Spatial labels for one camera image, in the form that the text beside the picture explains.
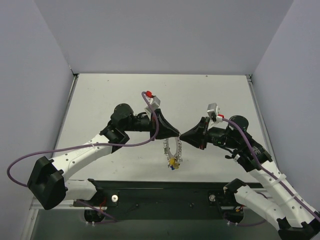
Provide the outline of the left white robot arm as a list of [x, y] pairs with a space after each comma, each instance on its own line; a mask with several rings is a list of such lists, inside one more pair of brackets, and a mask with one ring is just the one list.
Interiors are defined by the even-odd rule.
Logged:
[[115, 153], [129, 141], [128, 132], [148, 132], [157, 140], [179, 136], [163, 116], [161, 109], [154, 113], [134, 114], [132, 108], [122, 103], [115, 107], [107, 126], [79, 149], [48, 159], [39, 158], [31, 172], [27, 187], [45, 210], [51, 210], [64, 200], [81, 199], [90, 205], [101, 203], [103, 194], [92, 180], [70, 178], [95, 160]]

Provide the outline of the yellow key tag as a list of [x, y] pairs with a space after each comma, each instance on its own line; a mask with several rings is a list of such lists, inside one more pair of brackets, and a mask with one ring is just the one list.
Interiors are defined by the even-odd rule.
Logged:
[[168, 167], [169, 167], [171, 170], [177, 170], [177, 169], [179, 169], [179, 167], [180, 167], [180, 163], [179, 163], [175, 158], [171, 158], [171, 159], [168, 161]]

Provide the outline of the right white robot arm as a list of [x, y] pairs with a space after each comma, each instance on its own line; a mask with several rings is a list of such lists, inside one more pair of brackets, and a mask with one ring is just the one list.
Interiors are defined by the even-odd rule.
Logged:
[[272, 200], [264, 198], [236, 178], [224, 186], [224, 195], [269, 222], [283, 240], [311, 240], [320, 232], [320, 213], [295, 191], [268, 151], [247, 132], [249, 121], [234, 115], [226, 128], [210, 127], [210, 118], [183, 133], [180, 140], [204, 150], [207, 144], [231, 150], [232, 159], [255, 178]]

